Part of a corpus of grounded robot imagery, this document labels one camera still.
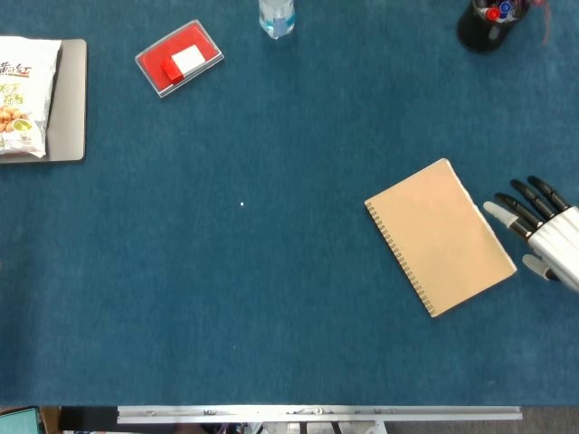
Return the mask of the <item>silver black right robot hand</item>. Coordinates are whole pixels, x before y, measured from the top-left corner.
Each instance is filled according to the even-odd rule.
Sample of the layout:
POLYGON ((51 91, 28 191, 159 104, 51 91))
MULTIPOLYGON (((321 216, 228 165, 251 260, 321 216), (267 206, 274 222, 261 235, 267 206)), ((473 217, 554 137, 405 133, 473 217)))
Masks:
POLYGON ((524 205, 506 193, 483 203, 483 209, 530 248, 524 265, 539 275, 578 290, 578 207, 570 204, 552 185, 530 175, 511 186, 528 202, 524 205))

